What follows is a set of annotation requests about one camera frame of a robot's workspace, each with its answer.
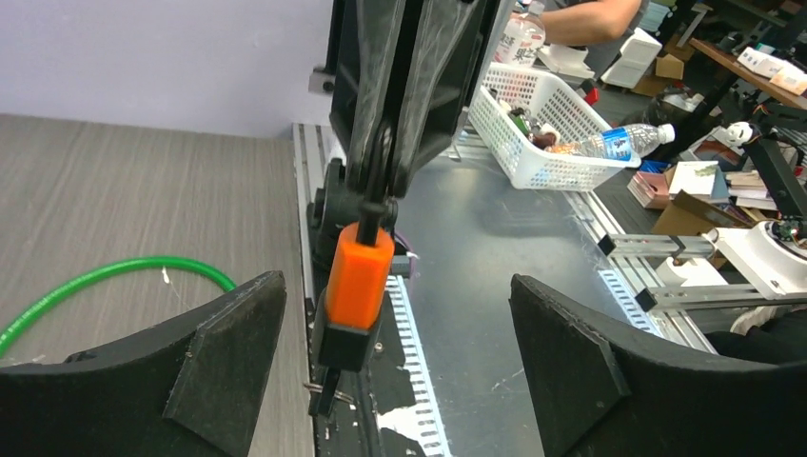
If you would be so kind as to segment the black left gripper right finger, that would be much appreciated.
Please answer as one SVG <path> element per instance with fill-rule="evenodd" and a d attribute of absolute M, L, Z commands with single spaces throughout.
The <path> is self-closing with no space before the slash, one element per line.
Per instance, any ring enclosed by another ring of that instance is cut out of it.
<path fill-rule="evenodd" d="M 802 456 L 806 366 L 655 336 L 517 274 L 509 305 L 548 456 Z"/>

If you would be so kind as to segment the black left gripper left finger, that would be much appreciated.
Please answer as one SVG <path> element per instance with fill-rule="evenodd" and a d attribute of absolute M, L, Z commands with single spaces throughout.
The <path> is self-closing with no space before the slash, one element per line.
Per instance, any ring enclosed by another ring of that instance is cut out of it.
<path fill-rule="evenodd" d="M 245 456 L 285 314 L 268 271 L 60 364 L 1 371 L 5 456 Z"/>

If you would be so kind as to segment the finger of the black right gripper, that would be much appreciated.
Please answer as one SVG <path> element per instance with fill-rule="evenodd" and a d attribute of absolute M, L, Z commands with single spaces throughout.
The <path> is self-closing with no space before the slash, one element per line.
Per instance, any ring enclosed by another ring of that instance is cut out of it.
<path fill-rule="evenodd" d="M 330 126 L 344 181 L 366 184 L 373 162 L 388 184 L 410 182 L 410 3 L 336 1 L 328 61 L 334 71 Z"/>
<path fill-rule="evenodd" d="M 406 195 L 414 174 L 453 142 L 486 64 L 500 5 L 404 3 L 389 81 L 395 126 L 391 195 Z"/>

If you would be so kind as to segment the orange black padlock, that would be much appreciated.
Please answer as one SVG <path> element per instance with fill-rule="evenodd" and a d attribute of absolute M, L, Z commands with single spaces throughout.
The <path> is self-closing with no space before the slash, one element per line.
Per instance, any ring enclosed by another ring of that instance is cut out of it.
<path fill-rule="evenodd" d="M 323 371 L 318 378 L 320 390 L 309 402 L 312 416 L 331 414 L 341 375 L 362 371 L 377 340 L 395 250 L 392 236 L 382 228 L 393 142 L 393 128 L 383 121 L 367 153 L 369 172 L 359 219 L 343 228 L 337 240 L 327 287 L 317 306 L 312 342 Z"/>

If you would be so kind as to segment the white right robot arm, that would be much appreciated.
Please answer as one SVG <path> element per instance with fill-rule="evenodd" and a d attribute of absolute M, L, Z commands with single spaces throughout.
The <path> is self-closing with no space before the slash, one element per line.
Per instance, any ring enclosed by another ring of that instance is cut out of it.
<path fill-rule="evenodd" d="M 330 96 L 344 159 L 332 160 L 307 209 L 312 254 L 333 262 L 369 189 L 384 189 L 382 227 L 415 173 L 464 126 L 501 32 L 501 1 L 336 1 L 325 63 L 310 78 Z"/>

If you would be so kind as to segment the person forearm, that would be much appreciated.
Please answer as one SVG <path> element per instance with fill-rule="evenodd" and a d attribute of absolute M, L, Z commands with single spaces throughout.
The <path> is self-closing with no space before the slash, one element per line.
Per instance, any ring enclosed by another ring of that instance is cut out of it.
<path fill-rule="evenodd" d="M 640 11 L 641 1 L 584 2 L 544 11 L 540 20 L 546 39 L 563 46 L 589 46 L 620 38 Z"/>

